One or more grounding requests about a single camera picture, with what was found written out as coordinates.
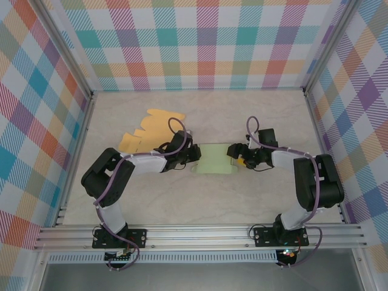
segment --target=cable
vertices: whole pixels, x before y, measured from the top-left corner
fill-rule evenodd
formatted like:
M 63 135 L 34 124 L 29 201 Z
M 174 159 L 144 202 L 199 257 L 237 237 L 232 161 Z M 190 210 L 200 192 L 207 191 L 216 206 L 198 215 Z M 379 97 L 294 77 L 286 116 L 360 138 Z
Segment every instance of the cable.
M 298 253 L 300 253 L 301 252 L 301 246 L 302 246 L 301 239 L 298 236 L 296 238 L 298 239 L 298 243 L 299 243 Z
M 267 170 L 271 170 L 271 169 L 273 169 L 273 168 L 275 168 L 275 167 L 270 167 L 270 168 L 266 168 L 266 169 L 264 169 L 264 170 L 256 170 L 256 169 L 253 169 L 255 172 L 264 172 L 264 171 L 267 171 Z
M 257 124 L 257 128 L 260 127 L 260 124 L 259 124 L 259 120 L 257 119 L 256 116 L 250 116 L 248 119 L 247 119 L 247 131 L 248 131 L 248 134 L 250 136 L 250 138 L 252 138 L 252 140 L 257 143 L 259 146 L 261 147 L 265 147 L 267 149 L 270 149 L 270 150 L 282 150 L 284 152 L 290 152 L 290 153 L 296 153 L 297 155 L 301 155 L 301 156 L 305 156 L 306 158 L 309 158 L 312 163 L 313 163 L 313 167 L 314 167 L 314 172 L 315 172 L 315 202 L 314 202 L 314 207 L 311 211 L 311 214 L 306 218 L 304 219 L 301 224 L 304 224 L 306 222 L 308 222 L 310 219 L 312 219 L 316 213 L 316 210 L 318 208 L 318 204 L 319 204 L 319 196 L 321 194 L 321 187 L 320 187 L 320 184 L 319 184 L 319 170 L 318 170 L 318 165 L 316 164 L 316 161 L 315 159 L 313 158 L 312 155 L 310 155 L 309 153 L 304 153 L 304 152 L 300 152 L 299 150 L 293 150 L 293 149 L 290 149 L 290 148 L 284 148 L 284 147 L 272 147 L 270 145 L 265 145 L 265 144 L 262 144 L 260 143 L 253 135 L 252 133 L 250 132 L 249 130 L 249 121 L 251 119 L 254 119 L 256 121 L 256 124 Z
M 184 170 L 185 168 L 186 168 L 186 164 L 184 164 L 183 168 L 181 169 L 173 169 L 173 170 L 181 171 L 181 170 Z
M 250 239 L 253 239 L 253 240 L 255 240 L 255 238 L 252 238 L 252 237 L 250 236 L 250 232 L 252 231 L 252 229 L 253 229 L 255 226 L 261 226 L 261 227 L 267 228 L 266 226 L 264 226 L 264 225 L 262 225 L 262 224 L 254 224 L 253 226 L 251 226 L 251 228 L 250 228 L 249 231 L 248 231 L 248 237 L 249 237 Z
M 279 262 L 279 264 L 281 264 L 282 266 L 288 266 L 289 268 L 298 267 L 299 265 L 301 265 L 301 264 L 305 263 L 306 261 L 308 261 L 309 259 L 311 259 L 311 257 L 315 254 L 315 252 L 318 250 L 318 248 L 322 242 L 322 238 L 323 238 L 322 230 L 318 226 L 310 226 L 310 227 L 306 227 L 306 228 L 307 229 L 318 229 L 318 231 L 319 231 L 319 240 L 318 240 L 318 243 L 316 244 L 315 248 L 311 251 L 311 253 L 309 253 L 309 255 L 307 257 L 305 257 L 301 261 L 295 263 L 294 265 L 287 265 L 287 264 L 284 264 L 282 262 Z
M 132 266 L 132 265 L 139 259 L 139 257 L 140 257 L 140 249 L 139 249 L 139 247 L 138 247 L 137 244 L 135 244 L 134 242 L 131 242 L 131 241 L 125 239 L 125 238 L 122 238 L 121 236 L 119 236 L 119 235 L 117 235 L 117 234 L 115 234 L 115 233 L 114 233 L 114 232 L 106 225 L 106 223 L 105 223 L 105 221 L 104 221 L 104 218 L 102 218 L 102 215 L 101 215 L 101 210 L 100 210 L 100 207 L 101 207 L 101 206 L 99 205 L 99 203 L 101 202 L 101 200 L 103 200 L 103 199 L 105 198 L 106 194 L 108 193 L 109 189 L 110 189 L 111 186 L 112 186 L 113 181 L 115 180 L 115 176 L 116 176 L 116 174 L 117 174 L 117 172 L 118 172 L 118 169 L 120 168 L 121 164 L 122 164 L 127 158 L 130 158 L 130 157 L 133 157 L 133 156 L 141 156 L 141 155 L 150 155 L 150 156 L 171 156 L 171 155 L 175 155 L 176 153 L 179 153 L 179 152 L 181 151 L 181 149 L 183 149 L 183 147 L 185 146 L 186 141 L 187 141 L 186 127 L 184 126 L 184 124 L 182 123 L 182 121 L 180 121 L 178 118 L 171 117 L 171 118 L 169 119 L 169 121 L 168 121 L 168 125 L 169 125 L 169 129 L 170 129 L 173 133 L 175 133 L 175 132 L 174 132 L 174 131 L 172 130 L 172 128 L 171 128 L 171 121 L 172 121 L 172 120 L 177 121 L 177 122 L 181 125 L 182 130 L 183 130 L 183 132 L 184 132 L 183 142 L 182 142 L 182 144 L 180 145 L 180 147 L 178 147 L 176 150 L 174 150 L 173 152 L 170 152 L 170 153 L 153 153 L 153 152 L 148 152 L 148 153 L 133 153 L 133 154 L 131 154 L 131 155 L 126 155 L 126 156 L 124 156 L 124 157 L 123 157 L 122 159 L 120 159 L 120 161 L 117 163 L 117 165 L 116 165 L 115 169 L 113 170 L 113 173 L 112 173 L 112 175 L 111 175 L 111 177 L 110 177 L 110 179 L 109 179 L 108 185 L 107 185 L 107 187 L 105 188 L 105 190 L 103 191 L 103 193 L 101 194 L 101 196 L 100 196 L 98 199 L 96 199 L 95 202 L 93 202 L 93 205 L 96 206 L 97 215 L 98 215 L 99 220 L 101 221 L 101 224 L 102 224 L 103 228 L 105 228 L 105 229 L 109 232 L 109 234 L 111 234 L 111 235 L 114 236 L 115 238 L 118 238 L 118 239 L 120 239 L 121 241 L 124 241 L 124 242 L 126 242 L 127 244 L 130 244 L 132 247 L 134 247 L 134 248 L 137 250 L 136 258 L 135 258 L 132 262 L 126 264 L 126 265 L 125 265 L 124 267 L 122 267 L 122 268 L 113 268 L 113 267 L 110 265 L 110 261 L 111 261 L 111 260 L 108 261 L 108 266 L 110 267 L 110 270 L 120 271 L 120 270 L 125 270 L 125 269 L 129 268 L 130 266 Z

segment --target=black bracket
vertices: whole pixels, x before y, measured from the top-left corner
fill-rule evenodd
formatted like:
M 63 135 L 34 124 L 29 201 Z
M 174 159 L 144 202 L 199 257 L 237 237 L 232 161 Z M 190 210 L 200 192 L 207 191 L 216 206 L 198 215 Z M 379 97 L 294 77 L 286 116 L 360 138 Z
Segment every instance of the black bracket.
M 302 247 L 309 245 L 306 229 L 288 231 L 287 237 L 279 241 L 273 227 L 255 227 L 253 237 L 256 247 L 299 247 L 299 241 Z
M 120 231 L 118 236 L 125 238 L 135 243 L 139 249 L 146 247 L 147 230 L 146 229 L 126 229 Z M 93 249 L 127 249 L 128 245 L 125 241 L 112 236 L 106 229 L 96 229 L 94 231 L 94 239 L 92 243 Z

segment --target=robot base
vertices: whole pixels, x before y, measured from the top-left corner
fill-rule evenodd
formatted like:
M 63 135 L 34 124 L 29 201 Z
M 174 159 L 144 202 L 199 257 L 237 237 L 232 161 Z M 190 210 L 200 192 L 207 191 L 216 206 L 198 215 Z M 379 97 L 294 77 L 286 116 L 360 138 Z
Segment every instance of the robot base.
M 134 242 L 138 245 L 139 249 L 146 247 L 147 230 L 146 229 L 128 229 L 128 225 L 117 233 L 118 236 Z M 104 229 L 96 229 L 94 231 L 94 239 L 92 243 L 93 249 L 127 249 L 126 242 L 115 238 L 109 232 Z
M 276 217 L 273 227 L 255 227 L 253 237 L 256 247 L 306 247 L 309 245 L 306 228 L 284 229 L 280 215 Z

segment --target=aluminum rail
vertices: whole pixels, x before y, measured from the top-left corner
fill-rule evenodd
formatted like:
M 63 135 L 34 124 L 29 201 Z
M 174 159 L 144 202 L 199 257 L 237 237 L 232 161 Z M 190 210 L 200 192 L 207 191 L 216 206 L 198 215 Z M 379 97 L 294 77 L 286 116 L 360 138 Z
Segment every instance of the aluminum rail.
M 260 247 L 248 237 L 250 224 L 197 225 L 197 226 L 129 226 L 130 229 L 147 229 L 147 251 L 199 251 L 199 250 L 275 250 L 287 247 Z M 321 249 L 358 249 L 367 246 L 366 238 L 358 224 L 309 224 L 323 231 Z M 102 251 L 92 248 L 94 226 L 57 226 L 43 228 L 35 245 L 39 252 Z M 307 229 L 313 249 L 319 240 L 316 229 Z

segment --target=colorful plaid backdrop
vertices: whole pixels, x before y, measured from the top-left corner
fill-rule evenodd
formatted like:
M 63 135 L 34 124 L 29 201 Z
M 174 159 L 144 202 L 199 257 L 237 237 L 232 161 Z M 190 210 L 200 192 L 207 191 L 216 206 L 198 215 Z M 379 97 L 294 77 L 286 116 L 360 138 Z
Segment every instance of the colorful plaid backdrop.
M 388 285 L 387 0 L 363 1 L 312 93 L 350 220 L 363 225 L 377 279 Z
M 20 290 L 87 99 L 27 0 L 0 0 L 0 290 Z
M 62 12 L 45 2 L 95 87 L 149 90 L 300 87 L 340 0 L 61 0 Z

